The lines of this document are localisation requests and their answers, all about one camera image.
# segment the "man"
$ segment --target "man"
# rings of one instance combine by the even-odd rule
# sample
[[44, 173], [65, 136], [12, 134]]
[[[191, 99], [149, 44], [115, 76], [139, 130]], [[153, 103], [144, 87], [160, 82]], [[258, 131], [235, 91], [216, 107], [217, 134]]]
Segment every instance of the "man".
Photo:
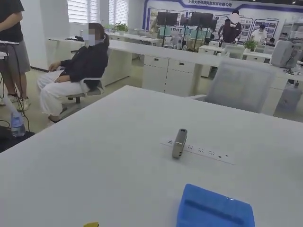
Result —
[[269, 43], [268, 44], [266, 44], [266, 46], [275, 46], [275, 39], [274, 38], [271, 38], [270, 40], [269, 40]]
[[259, 44], [266, 43], [267, 32], [265, 31], [265, 25], [260, 25], [259, 29], [255, 30], [251, 34], [250, 40], [253, 40]]
[[109, 37], [99, 23], [89, 23], [89, 34], [83, 35], [86, 45], [81, 47], [71, 60], [58, 61], [49, 67], [49, 73], [37, 80], [40, 105], [43, 113], [48, 115], [50, 123], [60, 121], [62, 98], [77, 95], [95, 89], [99, 80], [85, 80], [82, 87], [79, 83], [85, 78], [102, 77], [107, 67]]
[[218, 31], [219, 39], [221, 38], [220, 34], [221, 34], [221, 32], [222, 32], [223, 27], [224, 27], [225, 25], [229, 25], [230, 21], [231, 21], [231, 20], [226, 19], [224, 25], [222, 25], [222, 26], [219, 28], [219, 31]]
[[[234, 10], [233, 14], [238, 14], [237, 17], [239, 18], [239, 11]], [[240, 40], [242, 34], [242, 25], [239, 21], [233, 23], [225, 23], [221, 32], [220, 32], [220, 40], [223, 40], [225, 43], [236, 43]]]
[[0, 40], [19, 43], [14, 47], [0, 45], [0, 52], [9, 53], [9, 67], [0, 63], [0, 72], [12, 102], [17, 102], [17, 85], [21, 101], [19, 110], [27, 110], [29, 106], [25, 73], [30, 71], [30, 64], [20, 24], [23, 11], [20, 0], [0, 0]]

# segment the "yellow object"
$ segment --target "yellow object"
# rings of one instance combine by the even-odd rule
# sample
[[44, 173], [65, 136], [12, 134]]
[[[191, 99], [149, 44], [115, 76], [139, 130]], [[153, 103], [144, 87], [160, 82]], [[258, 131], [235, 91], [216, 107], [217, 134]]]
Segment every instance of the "yellow object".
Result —
[[87, 223], [84, 227], [99, 227], [98, 222]]

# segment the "black jacket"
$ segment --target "black jacket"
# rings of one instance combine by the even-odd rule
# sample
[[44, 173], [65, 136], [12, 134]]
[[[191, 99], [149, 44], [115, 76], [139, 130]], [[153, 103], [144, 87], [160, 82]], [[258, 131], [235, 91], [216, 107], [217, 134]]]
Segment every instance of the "black jacket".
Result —
[[[104, 43], [95, 46], [81, 47], [71, 60], [61, 62], [65, 67], [62, 75], [69, 75], [71, 82], [79, 82], [84, 78], [101, 78], [108, 63], [108, 47]], [[97, 80], [86, 80], [90, 89], [98, 86]]]
[[223, 36], [225, 43], [233, 43], [237, 38], [240, 40], [242, 34], [242, 25], [237, 23], [236, 27], [231, 27], [230, 23], [226, 23], [221, 30], [220, 36]]

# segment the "potted plant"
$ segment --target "potted plant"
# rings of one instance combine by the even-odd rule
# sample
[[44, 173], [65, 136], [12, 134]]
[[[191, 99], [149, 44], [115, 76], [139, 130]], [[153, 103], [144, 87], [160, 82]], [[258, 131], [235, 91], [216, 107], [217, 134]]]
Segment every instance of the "potted plant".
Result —
[[128, 26], [126, 24], [122, 24], [121, 22], [115, 24], [115, 29], [119, 32], [120, 35], [128, 32]]
[[248, 40], [243, 43], [243, 46], [245, 48], [245, 52], [250, 52], [251, 50], [254, 50], [257, 46], [257, 42], [253, 40]]

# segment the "window blind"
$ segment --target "window blind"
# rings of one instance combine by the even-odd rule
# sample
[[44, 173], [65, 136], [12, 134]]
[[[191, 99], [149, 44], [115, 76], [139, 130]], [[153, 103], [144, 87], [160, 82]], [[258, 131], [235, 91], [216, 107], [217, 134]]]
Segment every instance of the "window blind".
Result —
[[128, 0], [108, 0], [108, 21], [111, 25], [119, 22], [127, 24]]
[[100, 23], [99, 0], [67, 0], [70, 23]]

